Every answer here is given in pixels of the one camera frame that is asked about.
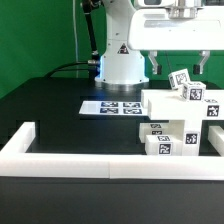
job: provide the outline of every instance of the warning label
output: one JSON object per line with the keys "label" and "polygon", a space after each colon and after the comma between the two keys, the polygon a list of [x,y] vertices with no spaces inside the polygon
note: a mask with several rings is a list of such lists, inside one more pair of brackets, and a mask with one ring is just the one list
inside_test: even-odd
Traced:
{"label": "warning label", "polygon": [[117,52],[118,54],[129,54],[127,46],[125,44],[122,44],[121,48]]}

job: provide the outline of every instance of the black cable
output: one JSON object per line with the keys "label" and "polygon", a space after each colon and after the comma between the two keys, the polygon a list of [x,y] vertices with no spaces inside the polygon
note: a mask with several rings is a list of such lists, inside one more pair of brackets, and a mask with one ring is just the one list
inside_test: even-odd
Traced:
{"label": "black cable", "polygon": [[90,38],[90,45],[92,50],[92,59],[98,60],[99,59],[99,53],[97,50],[96,45],[96,38],[93,30],[93,23],[92,23],[92,17],[90,14],[85,14],[89,38]]}
{"label": "black cable", "polygon": [[55,72],[60,71],[63,68],[71,67],[71,66],[77,66],[77,65],[88,65],[88,62],[72,62],[68,64],[61,65],[52,71],[48,72],[44,77],[45,78],[50,78]]}
{"label": "black cable", "polygon": [[165,51],[165,55],[166,55],[166,60],[167,60],[168,67],[169,67],[169,69],[170,69],[170,73],[172,73],[171,63],[170,63],[170,60],[169,60],[169,58],[168,58],[168,54],[167,54],[166,51]]}

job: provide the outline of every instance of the printed marker sheet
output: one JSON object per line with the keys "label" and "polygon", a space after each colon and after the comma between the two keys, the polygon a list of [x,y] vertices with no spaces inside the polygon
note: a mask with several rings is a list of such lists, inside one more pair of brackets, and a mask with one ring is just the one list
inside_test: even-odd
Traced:
{"label": "printed marker sheet", "polygon": [[140,102],[83,101],[79,114],[147,116]]}

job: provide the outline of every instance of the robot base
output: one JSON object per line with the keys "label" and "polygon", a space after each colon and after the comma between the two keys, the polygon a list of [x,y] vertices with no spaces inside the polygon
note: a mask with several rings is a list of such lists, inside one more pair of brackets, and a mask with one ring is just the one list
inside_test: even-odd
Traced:
{"label": "robot base", "polygon": [[105,82],[95,81],[95,86],[113,91],[135,91],[138,89],[146,89],[149,86],[149,82],[141,82],[138,84],[111,84]]}

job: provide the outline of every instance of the white foam border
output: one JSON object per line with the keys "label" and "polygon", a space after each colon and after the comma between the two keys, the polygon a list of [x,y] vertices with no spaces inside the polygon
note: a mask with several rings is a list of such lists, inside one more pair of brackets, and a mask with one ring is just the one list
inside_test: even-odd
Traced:
{"label": "white foam border", "polygon": [[223,157],[25,153],[34,138],[25,122],[0,152],[0,176],[224,180]]}

